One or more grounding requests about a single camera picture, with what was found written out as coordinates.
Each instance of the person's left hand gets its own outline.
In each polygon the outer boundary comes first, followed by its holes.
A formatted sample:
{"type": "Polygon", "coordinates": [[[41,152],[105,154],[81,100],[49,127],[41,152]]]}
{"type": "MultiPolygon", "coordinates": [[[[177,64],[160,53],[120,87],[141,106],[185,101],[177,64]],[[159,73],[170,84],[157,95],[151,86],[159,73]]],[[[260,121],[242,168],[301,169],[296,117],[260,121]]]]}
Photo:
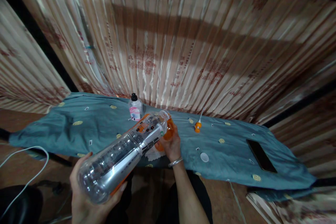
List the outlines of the person's left hand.
{"type": "Polygon", "coordinates": [[[123,183],[115,194],[105,203],[95,205],[81,191],[77,182],[79,168],[82,163],[92,155],[92,152],[79,159],[70,175],[70,183],[72,188],[72,224],[100,224],[104,223],[109,212],[120,201],[127,182],[123,183]]]}

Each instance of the black phone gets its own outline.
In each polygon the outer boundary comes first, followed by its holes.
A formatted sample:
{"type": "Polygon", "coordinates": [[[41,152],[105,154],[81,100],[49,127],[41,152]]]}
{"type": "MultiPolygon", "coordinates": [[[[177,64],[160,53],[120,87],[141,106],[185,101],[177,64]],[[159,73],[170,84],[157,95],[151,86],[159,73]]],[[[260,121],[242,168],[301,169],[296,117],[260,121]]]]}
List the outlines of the black phone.
{"type": "Polygon", "coordinates": [[[276,169],[274,168],[274,166],[272,165],[270,159],[268,158],[268,156],[264,152],[260,143],[258,143],[257,141],[250,140],[250,139],[246,139],[246,141],[247,141],[254,157],[258,161],[258,164],[261,167],[261,169],[263,169],[265,171],[272,172],[272,173],[278,173],[276,171],[276,169]]]}

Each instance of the black pump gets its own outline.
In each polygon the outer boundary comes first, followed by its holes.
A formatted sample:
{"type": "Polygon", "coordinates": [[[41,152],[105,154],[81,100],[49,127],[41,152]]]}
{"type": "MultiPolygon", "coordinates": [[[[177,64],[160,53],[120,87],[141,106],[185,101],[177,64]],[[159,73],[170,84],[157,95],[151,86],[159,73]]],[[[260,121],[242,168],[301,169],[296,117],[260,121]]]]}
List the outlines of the black pump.
{"type": "Polygon", "coordinates": [[[137,95],[136,95],[135,93],[132,94],[132,96],[131,96],[131,100],[132,100],[133,102],[135,102],[135,101],[138,100],[138,97],[137,97],[137,95]]]}

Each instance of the teal bedsheet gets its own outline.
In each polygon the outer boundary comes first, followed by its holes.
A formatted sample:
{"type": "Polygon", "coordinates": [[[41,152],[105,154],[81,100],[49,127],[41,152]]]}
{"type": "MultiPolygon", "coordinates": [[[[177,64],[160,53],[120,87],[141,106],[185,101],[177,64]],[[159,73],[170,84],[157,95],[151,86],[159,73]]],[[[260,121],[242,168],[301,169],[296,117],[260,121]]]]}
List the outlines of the teal bedsheet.
{"type": "MultiPolygon", "coordinates": [[[[11,134],[10,144],[20,147],[40,145],[49,152],[70,156],[81,156],[90,151],[97,153],[136,123],[129,120],[128,101],[96,94],[72,93],[45,117],[11,134]]],[[[160,110],[144,107],[145,112],[160,110]]],[[[194,125],[199,115],[170,113],[181,137],[186,169],[204,178],[279,190],[308,188],[316,180],[266,127],[237,120],[202,117],[201,132],[197,134],[194,125]],[[259,167],[246,139],[260,142],[277,174],[259,167]],[[202,152],[209,156],[209,162],[201,160],[202,152]]],[[[167,167],[168,159],[164,156],[149,162],[143,157],[139,163],[140,166],[149,164],[167,167]]]]}

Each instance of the fingernail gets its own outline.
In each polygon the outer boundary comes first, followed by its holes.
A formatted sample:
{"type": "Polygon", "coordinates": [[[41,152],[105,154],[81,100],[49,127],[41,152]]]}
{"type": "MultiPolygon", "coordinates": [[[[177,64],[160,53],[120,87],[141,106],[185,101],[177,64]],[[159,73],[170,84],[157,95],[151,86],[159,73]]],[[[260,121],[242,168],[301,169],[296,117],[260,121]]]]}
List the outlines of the fingernail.
{"type": "Polygon", "coordinates": [[[124,184],[122,184],[120,191],[124,191],[126,189],[127,186],[127,182],[125,182],[124,184]]]}

